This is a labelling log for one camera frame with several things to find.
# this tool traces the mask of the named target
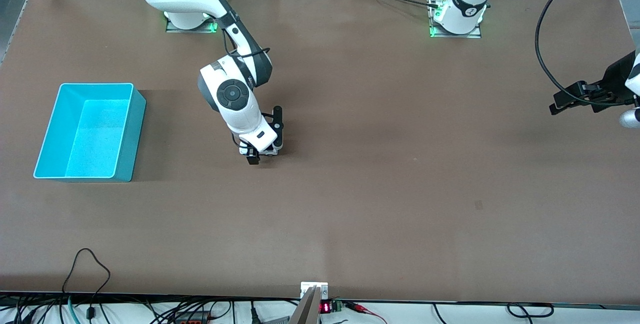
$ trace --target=table surface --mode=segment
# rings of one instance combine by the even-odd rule
[[[106,292],[640,304],[638,132],[551,117],[546,0],[491,0],[483,37],[394,0],[230,0],[269,53],[285,147],[249,166],[201,97],[221,33],[164,33],[143,0],[29,0],[0,67],[0,289],[59,290],[76,251]],[[541,48],[595,81],[633,50],[617,0],[557,0]],[[147,99],[134,178],[39,181],[58,86]],[[69,290],[105,279],[83,255]]]

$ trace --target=blue bin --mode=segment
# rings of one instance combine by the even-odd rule
[[[131,83],[63,83],[33,177],[130,181],[146,105]]]

